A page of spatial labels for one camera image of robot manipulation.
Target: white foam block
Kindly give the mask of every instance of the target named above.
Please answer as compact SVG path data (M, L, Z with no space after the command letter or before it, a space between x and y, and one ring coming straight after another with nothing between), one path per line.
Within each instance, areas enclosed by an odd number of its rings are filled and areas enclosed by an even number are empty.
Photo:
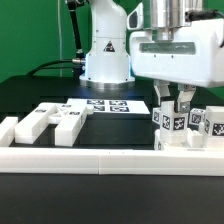
M99 174L133 174L133 150L106 150L99 156Z
M203 135L198 131L187 129L187 143L191 148L202 148Z
M1 148L0 172L98 174L97 150Z
M56 112L55 103L41 103L15 127L16 143L33 144L48 126L48 116Z
M0 125L0 147L8 147L15 138L18 117L6 117Z
M87 114L87 105L71 107L55 129L55 145L71 147L85 123Z

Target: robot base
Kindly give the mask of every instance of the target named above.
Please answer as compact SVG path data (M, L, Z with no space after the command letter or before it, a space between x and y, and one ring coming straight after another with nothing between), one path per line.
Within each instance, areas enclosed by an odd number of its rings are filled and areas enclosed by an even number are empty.
M80 85L95 89L109 89L109 90L128 89L135 86L135 79L133 78L123 83L103 83L80 78Z

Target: rectangular block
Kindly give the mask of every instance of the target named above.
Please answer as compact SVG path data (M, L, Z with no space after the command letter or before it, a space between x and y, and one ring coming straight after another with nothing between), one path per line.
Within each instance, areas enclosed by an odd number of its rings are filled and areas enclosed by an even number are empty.
M99 156L99 174L133 174L133 150L106 150Z
M6 117L0 124L0 147L8 147L15 138L18 117Z
M15 127L16 143L33 144L48 126L48 116L56 112L55 103L41 103Z
M202 148L203 135L198 131L192 131L190 128L187 129L187 143L194 148Z
M73 146L85 123L87 113L87 105L73 105L55 128L55 145Z
M188 114L175 113L174 101L162 102L160 138L164 143L186 142L187 124Z

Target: cube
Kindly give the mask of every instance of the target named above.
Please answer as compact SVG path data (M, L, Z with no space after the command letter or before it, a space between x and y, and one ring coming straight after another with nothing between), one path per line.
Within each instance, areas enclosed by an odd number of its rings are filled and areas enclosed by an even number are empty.
M205 120L205 110L193 108L190 112L189 124L199 126Z

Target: cable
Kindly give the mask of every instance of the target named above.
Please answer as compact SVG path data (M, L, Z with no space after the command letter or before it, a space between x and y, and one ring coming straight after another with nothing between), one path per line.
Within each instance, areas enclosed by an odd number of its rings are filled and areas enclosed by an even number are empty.
M36 73L36 71L38 71L40 69L44 69L44 68L47 69L47 66L50 66L50 65L63 64L63 63L71 63L71 62L72 62L71 59L65 59L65 60L57 60L57 61L52 61L52 62L44 63L44 64L38 66L37 68L29 71L26 75L27 76L33 76L33 74Z
M58 34L59 34L59 57L62 60L62 50L63 50L63 38L62 38L62 26L61 26L61 0L58 0Z
M27 75L32 77L36 72L40 70L56 70L56 69L74 69L74 68L80 68L80 66L64 66L64 67L38 67L34 70L32 70L32 73L29 72Z

